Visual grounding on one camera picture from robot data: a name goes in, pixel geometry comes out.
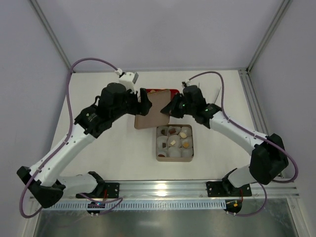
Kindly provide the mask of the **gold tin lid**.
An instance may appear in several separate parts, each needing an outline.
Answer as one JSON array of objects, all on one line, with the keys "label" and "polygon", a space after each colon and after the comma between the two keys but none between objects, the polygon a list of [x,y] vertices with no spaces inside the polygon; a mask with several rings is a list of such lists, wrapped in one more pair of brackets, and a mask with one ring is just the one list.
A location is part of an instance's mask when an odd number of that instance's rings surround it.
[{"label": "gold tin lid", "polygon": [[152,107],[146,116],[136,115],[135,129],[146,129],[167,125],[169,116],[160,111],[171,101],[171,91],[168,89],[146,89]]}]

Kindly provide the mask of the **metal tongs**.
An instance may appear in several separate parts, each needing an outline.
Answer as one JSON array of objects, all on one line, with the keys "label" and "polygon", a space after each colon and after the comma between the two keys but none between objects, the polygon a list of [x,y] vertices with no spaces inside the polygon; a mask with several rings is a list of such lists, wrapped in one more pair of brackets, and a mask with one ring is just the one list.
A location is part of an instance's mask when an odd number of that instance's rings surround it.
[{"label": "metal tongs", "polygon": [[216,101],[218,100],[220,93],[221,93],[221,87],[220,87],[220,88],[218,89],[218,91],[217,91],[216,97],[215,97],[215,99],[214,99],[214,101],[213,101],[214,104],[215,104]]}]

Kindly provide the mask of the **brown leaf chocolate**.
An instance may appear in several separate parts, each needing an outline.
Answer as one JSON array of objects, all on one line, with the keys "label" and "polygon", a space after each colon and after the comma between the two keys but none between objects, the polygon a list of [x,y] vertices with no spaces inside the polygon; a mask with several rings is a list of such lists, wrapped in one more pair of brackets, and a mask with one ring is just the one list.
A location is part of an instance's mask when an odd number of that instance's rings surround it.
[{"label": "brown leaf chocolate", "polygon": [[183,147],[184,147],[184,148],[189,148],[189,147],[190,147],[190,144],[189,144],[188,142],[185,142],[185,143],[183,143]]}]

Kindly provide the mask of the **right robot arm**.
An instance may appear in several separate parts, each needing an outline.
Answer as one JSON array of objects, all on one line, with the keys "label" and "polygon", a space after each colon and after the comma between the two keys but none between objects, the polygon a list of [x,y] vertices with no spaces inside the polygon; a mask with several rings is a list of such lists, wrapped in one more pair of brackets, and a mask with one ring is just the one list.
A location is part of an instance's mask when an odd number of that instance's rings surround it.
[{"label": "right robot arm", "polygon": [[250,155],[249,165],[236,168],[222,178],[220,187],[228,196],[238,195],[239,188],[250,183],[267,185],[288,166],[288,158],[282,152],[284,145],[278,135],[246,132],[241,125],[234,125],[224,116],[221,107],[206,102],[195,85],[177,93],[160,112],[178,119],[190,115],[197,123],[234,141]]}]

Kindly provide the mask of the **tan round chocolate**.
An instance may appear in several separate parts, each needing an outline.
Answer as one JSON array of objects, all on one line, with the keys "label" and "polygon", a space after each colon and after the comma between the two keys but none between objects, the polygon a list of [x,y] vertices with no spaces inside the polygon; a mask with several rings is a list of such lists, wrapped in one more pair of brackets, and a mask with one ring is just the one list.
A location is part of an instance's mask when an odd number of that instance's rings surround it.
[{"label": "tan round chocolate", "polygon": [[179,135],[183,139],[185,139],[187,137],[187,134],[185,132],[180,132]]}]

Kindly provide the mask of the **brown cube chocolate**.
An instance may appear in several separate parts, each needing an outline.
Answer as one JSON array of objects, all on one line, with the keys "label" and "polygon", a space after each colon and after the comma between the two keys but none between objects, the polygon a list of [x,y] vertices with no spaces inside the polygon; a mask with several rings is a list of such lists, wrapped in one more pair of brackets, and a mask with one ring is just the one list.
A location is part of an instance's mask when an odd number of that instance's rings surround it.
[{"label": "brown cube chocolate", "polygon": [[176,133],[176,129],[175,128],[171,128],[171,129],[168,130],[168,133],[170,135],[172,135],[172,134]]}]

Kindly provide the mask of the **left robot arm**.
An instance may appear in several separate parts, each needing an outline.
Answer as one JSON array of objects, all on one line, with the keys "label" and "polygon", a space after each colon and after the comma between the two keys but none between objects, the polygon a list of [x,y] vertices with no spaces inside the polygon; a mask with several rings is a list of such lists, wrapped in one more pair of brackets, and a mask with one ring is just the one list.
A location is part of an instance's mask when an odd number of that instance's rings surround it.
[{"label": "left robot arm", "polygon": [[104,179],[94,171],[71,177],[60,174],[69,163],[120,117],[145,116],[152,107],[144,88],[132,92],[121,83],[112,82],[71,120],[66,136],[36,164],[22,166],[17,175],[42,208],[49,208],[62,197],[85,194],[100,198],[106,189]]}]

